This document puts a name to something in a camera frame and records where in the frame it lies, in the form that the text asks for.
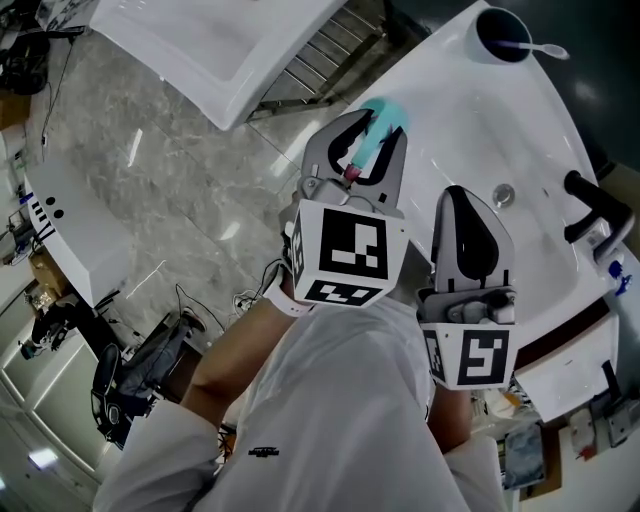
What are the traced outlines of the black faucet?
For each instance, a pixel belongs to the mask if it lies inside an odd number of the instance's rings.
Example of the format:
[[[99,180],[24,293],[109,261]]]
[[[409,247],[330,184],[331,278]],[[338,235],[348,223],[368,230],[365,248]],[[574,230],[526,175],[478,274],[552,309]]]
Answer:
[[[609,244],[618,243],[631,230],[635,222],[632,209],[582,177],[577,170],[565,176],[564,189],[590,209],[583,219],[565,228],[568,242],[573,243],[584,236],[599,219],[609,224],[610,236],[606,239]]]

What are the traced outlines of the white wristband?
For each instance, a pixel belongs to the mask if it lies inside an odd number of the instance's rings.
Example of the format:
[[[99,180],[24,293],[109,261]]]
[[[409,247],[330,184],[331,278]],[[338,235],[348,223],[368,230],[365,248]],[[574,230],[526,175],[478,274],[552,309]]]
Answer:
[[[301,304],[290,298],[283,289],[283,283],[284,274],[279,272],[263,292],[263,298],[269,300],[281,313],[289,317],[300,318],[310,313],[314,306]]]

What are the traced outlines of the small white sink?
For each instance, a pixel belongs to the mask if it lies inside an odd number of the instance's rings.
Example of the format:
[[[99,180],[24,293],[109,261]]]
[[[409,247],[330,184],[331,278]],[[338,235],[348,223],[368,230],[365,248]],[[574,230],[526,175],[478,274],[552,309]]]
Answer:
[[[603,369],[617,366],[619,316],[610,312],[583,333],[514,376],[534,409],[550,422],[608,389]]]

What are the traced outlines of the white counter with black holes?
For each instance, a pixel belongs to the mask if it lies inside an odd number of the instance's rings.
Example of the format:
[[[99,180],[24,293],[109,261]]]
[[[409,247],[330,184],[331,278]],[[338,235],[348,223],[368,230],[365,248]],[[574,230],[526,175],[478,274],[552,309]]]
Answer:
[[[39,241],[82,299],[97,306],[127,278],[130,233],[59,156],[28,170],[25,187]]]

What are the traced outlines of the small bottle with blue cap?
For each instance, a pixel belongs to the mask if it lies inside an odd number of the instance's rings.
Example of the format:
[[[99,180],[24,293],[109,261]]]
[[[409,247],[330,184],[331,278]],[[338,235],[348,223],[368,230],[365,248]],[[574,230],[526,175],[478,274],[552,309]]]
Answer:
[[[614,283],[614,295],[619,297],[626,293],[631,286],[633,276],[631,274],[624,274],[622,263],[614,259],[608,266],[608,273]]]

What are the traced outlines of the white square sink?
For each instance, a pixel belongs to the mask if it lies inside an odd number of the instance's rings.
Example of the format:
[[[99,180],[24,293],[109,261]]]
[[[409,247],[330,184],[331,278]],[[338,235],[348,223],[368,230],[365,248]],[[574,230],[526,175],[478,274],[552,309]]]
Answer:
[[[345,2],[100,0],[90,26],[228,131]]]

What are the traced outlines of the black backpack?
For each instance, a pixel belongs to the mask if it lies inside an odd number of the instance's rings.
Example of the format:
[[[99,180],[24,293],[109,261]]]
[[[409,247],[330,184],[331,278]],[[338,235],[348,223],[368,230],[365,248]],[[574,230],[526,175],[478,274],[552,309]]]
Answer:
[[[49,38],[40,33],[19,36],[0,50],[0,90],[21,96],[41,92],[48,82]]]

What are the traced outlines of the metal rack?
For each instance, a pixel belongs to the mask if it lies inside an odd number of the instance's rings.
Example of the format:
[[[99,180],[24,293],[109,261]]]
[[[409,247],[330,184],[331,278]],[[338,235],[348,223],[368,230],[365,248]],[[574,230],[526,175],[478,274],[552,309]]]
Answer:
[[[328,108],[382,75],[393,45],[389,0],[346,0],[304,43],[248,117],[250,122]]]

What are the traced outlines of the white shirt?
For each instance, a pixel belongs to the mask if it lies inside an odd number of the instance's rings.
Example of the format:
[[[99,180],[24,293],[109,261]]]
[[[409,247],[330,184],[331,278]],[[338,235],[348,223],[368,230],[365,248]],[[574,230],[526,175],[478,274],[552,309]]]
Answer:
[[[295,318],[221,426],[164,401],[93,512],[504,512],[497,445],[443,454],[415,311],[384,298]]]

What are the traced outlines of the person's right forearm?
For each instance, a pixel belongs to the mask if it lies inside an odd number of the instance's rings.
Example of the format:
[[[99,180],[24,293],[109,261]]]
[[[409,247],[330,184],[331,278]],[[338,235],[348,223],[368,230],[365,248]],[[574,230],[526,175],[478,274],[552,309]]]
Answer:
[[[443,454],[470,440],[472,415],[470,391],[449,390],[440,384],[436,386],[427,425]]]

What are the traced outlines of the white toothbrush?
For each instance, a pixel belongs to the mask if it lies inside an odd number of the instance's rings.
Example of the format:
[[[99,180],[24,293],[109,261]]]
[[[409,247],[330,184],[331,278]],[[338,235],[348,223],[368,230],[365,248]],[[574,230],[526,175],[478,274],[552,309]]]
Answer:
[[[503,48],[539,51],[550,57],[553,57],[559,60],[568,60],[570,58],[570,54],[565,48],[559,45],[554,45],[554,44],[534,44],[534,43],[515,42],[515,41],[506,41],[506,40],[492,41],[492,44],[495,46],[503,47]]]

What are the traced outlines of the person's left forearm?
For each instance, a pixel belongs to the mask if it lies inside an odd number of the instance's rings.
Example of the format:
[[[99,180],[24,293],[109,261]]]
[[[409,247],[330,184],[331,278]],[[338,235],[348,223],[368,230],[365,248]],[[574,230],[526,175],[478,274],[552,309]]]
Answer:
[[[200,360],[181,406],[216,429],[296,319],[259,300]]]

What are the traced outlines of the white cup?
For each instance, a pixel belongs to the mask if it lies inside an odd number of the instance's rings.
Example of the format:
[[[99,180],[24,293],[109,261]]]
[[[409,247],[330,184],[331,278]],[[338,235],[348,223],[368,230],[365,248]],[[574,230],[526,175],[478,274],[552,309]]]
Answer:
[[[518,16],[503,8],[488,7],[472,20],[465,35],[464,48],[467,56],[478,63],[518,64],[532,53],[519,44],[531,42],[531,34]]]

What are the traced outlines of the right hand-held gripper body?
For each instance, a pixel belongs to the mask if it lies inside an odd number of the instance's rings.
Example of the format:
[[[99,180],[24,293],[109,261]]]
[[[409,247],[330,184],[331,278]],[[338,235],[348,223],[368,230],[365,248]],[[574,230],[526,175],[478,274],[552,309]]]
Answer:
[[[417,319],[436,383],[449,390],[508,385],[518,352],[516,297],[511,286],[416,292]]]

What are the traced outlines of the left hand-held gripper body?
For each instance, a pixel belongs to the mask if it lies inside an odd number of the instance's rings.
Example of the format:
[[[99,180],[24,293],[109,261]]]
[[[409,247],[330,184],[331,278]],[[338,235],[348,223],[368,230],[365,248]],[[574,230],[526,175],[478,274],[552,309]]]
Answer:
[[[401,216],[375,210],[332,179],[303,177],[289,235],[299,302],[362,308],[397,284],[409,242]]]

